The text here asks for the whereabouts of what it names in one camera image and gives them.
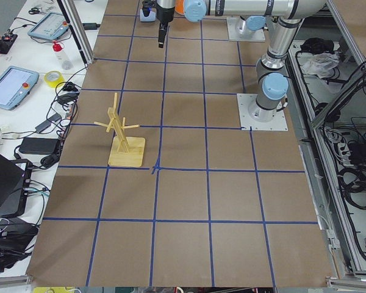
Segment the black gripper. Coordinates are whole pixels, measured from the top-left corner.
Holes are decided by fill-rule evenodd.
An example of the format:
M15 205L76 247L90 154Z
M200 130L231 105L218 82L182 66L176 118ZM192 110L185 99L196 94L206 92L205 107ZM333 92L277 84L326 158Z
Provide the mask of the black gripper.
M156 18L160 21L158 30L158 47L164 48L165 38L168 32L168 23L174 17L174 0L156 1Z

